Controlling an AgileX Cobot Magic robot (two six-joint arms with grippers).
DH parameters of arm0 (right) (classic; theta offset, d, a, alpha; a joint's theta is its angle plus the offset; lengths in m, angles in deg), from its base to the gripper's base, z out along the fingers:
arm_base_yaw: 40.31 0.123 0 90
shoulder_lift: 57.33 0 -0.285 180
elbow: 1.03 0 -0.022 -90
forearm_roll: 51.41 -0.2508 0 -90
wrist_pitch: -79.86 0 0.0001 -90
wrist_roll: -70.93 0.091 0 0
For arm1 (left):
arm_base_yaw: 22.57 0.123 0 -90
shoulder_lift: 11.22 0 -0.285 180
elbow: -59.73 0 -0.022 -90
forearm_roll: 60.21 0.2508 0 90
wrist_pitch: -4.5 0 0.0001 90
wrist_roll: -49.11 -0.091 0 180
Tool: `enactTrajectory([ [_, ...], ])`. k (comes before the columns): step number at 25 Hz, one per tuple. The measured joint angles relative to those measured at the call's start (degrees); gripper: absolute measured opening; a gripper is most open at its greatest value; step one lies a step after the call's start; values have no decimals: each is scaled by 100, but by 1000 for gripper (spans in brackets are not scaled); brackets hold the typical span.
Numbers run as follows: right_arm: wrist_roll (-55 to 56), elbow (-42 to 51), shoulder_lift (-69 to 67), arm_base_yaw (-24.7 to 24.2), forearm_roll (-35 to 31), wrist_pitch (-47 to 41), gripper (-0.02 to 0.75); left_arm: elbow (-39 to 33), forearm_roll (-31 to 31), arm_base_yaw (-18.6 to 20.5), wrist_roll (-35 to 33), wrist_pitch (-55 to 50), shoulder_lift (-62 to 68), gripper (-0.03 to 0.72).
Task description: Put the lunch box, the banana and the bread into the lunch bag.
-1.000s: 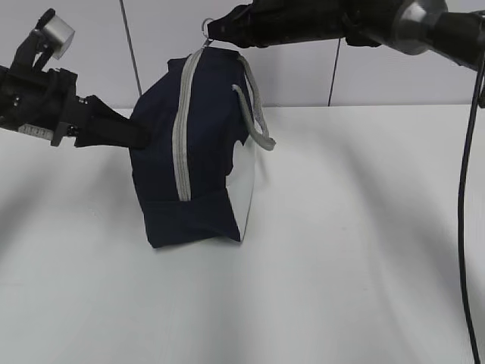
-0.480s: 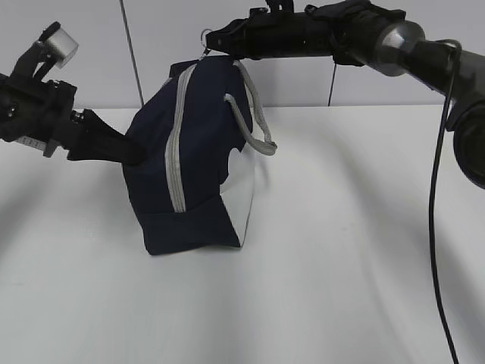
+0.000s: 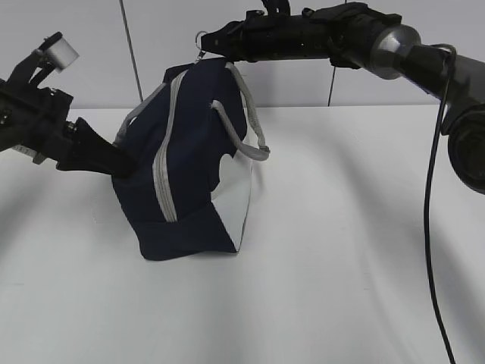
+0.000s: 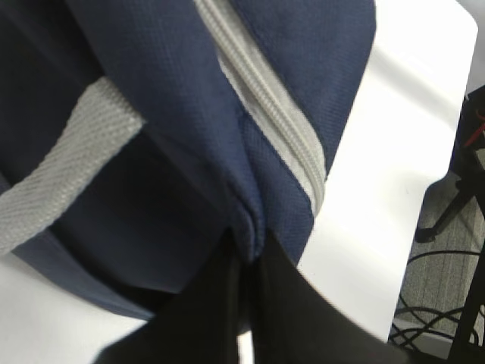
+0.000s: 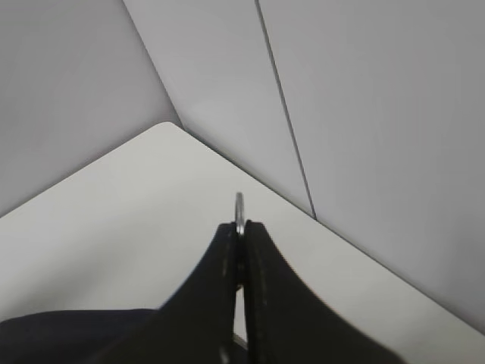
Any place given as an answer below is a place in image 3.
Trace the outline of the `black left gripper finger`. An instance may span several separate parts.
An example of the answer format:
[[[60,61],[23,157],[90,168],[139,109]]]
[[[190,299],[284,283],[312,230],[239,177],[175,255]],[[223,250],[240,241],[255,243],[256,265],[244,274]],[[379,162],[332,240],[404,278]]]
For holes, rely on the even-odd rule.
[[[127,152],[97,134],[83,118],[77,119],[74,132],[75,171],[129,177],[136,166],[136,161]]]
[[[76,144],[66,159],[58,162],[59,171],[89,171],[113,175],[121,163],[121,153],[116,147],[108,144]]]

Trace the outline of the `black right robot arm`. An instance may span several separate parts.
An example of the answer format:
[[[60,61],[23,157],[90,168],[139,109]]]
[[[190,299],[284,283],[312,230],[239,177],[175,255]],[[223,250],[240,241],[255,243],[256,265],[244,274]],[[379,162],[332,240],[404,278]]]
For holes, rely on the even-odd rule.
[[[384,80],[405,78],[444,102],[440,132],[458,178],[484,191],[484,64],[447,45],[427,45],[398,14],[363,2],[289,12],[286,1],[266,1],[201,38],[202,50],[230,61],[327,59],[334,67],[365,69]]]

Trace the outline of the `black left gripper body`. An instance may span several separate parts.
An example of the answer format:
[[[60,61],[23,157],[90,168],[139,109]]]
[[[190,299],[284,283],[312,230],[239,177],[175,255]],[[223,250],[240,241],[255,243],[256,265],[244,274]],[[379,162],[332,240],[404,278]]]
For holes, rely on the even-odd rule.
[[[36,49],[1,81],[1,151],[17,149],[57,163],[74,147],[75,124],[67,121],[73,97],[39,84],[54,70]]]

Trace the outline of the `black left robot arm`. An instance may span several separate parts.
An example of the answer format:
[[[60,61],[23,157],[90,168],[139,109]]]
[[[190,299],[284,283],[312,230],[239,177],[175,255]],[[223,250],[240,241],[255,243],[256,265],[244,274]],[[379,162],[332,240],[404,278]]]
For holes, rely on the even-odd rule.
[[[73,97],[39,84],[55,69],[54,60],[36,49],[1,81],[1,151],[16,147],[45,159],[59,171],[88,171],[129,177],[137,163],[108,142],[84,118],[68,120]]]

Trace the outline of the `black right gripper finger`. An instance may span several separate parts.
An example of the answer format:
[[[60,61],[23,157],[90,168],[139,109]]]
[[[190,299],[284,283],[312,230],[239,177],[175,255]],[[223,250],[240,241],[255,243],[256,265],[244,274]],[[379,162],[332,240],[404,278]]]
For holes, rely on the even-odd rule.
[[[231,21],[217,31],[206,33],[201,38],[202,51],[227,59],[246,59],[242,41],[244,26],[243,20]]]

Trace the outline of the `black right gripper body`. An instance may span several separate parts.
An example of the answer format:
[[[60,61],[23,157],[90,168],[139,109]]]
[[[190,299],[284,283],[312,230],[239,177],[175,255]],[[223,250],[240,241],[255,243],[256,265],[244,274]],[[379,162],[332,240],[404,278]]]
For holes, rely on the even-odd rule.
[[[289,15],[277,6],[273,14],[247,11],[240,33],[241,59],[248,62],[327,59],[328,30],[303,14]]]

